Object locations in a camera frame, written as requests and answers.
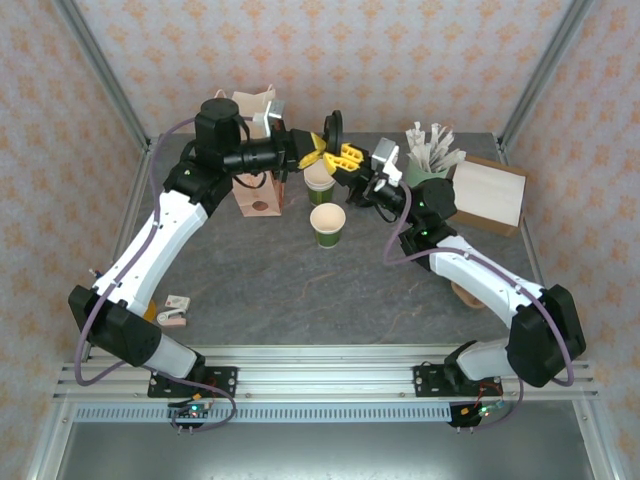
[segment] paper cup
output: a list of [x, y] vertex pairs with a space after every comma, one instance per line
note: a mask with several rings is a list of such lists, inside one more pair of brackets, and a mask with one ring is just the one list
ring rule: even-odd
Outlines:
[[316, 231], [318, 245], [322, 248], [335, 247], [346, 220], [344, 210], [335, 203], [323, 203], [314, 208], [309, 221]]
[[320, 159], [310, 167], [304, 169], [304, 183], [307, 184], [307, 192], [312, 205], [320, 205], [331, 201], [333, 186], [336, 181], [333, 179], [324, 160]]

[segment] orange object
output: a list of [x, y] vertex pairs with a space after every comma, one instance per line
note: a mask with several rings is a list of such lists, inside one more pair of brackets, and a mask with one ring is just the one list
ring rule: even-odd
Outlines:
[[142, 318], [149, 323], [153, 322], [153, 319], [156, 318], [156, 302], [153, 300], [149, 302], [149, 307], [147, 308], [147, 311], [144, 312], [144, 315], [142, 315]]
[[460, 300], [464, 302], [464, 304], [471, 308], [484, 308], [486, 305], [478, 300], [476, 297], [467, 292], [464, 288], [462, 288], [457, 283], [451, 282], [451, 288], [454, 293], [460, 297]]

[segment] marble surface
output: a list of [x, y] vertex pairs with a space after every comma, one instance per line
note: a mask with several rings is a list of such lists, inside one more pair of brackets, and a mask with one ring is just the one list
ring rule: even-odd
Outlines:
[[[401, 145], [404, 134], [384, 134]], [[162, 147], [155, 178], [163, 181], [189, 135], [175, 135]], [[379, 134], [346, 134], [373, 150]], [[454, 147], [497, 160], [490, 134], [458, 134]], [[347, 214], [343, 236], [332, 250], [316, 246], [309, 224], [311, 205], [301, 174], [289, 176], [281, 217], [244, 218], [229, 195], [189, 240], [160, 282], [154, 299], [191, 297], [186, 328], [170, 335], [188, 345], [457, 344], [508, 335], [488, 309], [465, 306], [450, 282], [411, 263], [382, 265], [392, 226], [374, 209], [345, 204], [347, 189], [336, 186], [334, 202]], [[153, 207], [147, 187], [139, 228]], [[469, 243], [498, 263], [533, 278], [520, 235], [504, 238], [451, 223]], [[393, 250], [402, 256], [399, 244]]]

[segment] brown paper bag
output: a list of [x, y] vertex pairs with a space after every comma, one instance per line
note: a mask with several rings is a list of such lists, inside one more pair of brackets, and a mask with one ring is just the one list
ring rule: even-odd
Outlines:
[[[234, 92], [231, 100], [238, 104], [242, 117], [253, 118], [256, 113], [266, 110], [267, 104], [274, 100], [276, 91], [272, 85], [263, 93], [250, 94]], [[249, 133], [252, 139], [264, 138], [266, 132], [264, 127], [258, 123], [247, 120]], [[233, 183], [233, 195], [238, 202], [238, 206], [245, 217], [268, 217], [282, 215], [282, 204], [284, 203], [284, 184], [274, 177], [273, 173], [267, 172], [264, 185], [258, 189], [243, 187], [237, 182]], [[262, 181], [262, 174], [253, 176], [251, 174], [238, 175], [240, 180], [249, 186], [258, 186]]]

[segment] floral wallpaper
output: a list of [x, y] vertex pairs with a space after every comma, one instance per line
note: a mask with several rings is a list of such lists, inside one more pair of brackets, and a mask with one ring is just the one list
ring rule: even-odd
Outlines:
[[0, 478], [24, 478], [139, 151], [51, 0], [0, 2]]
[[574, 294], [588, 354], [640, 478], [640, 8], [599, 0], [510, 159], [548, 283]]
[[570, 0], [78, 0], [147, 135], [222, 88], [274, 84], [287, 121], [500, 132]]

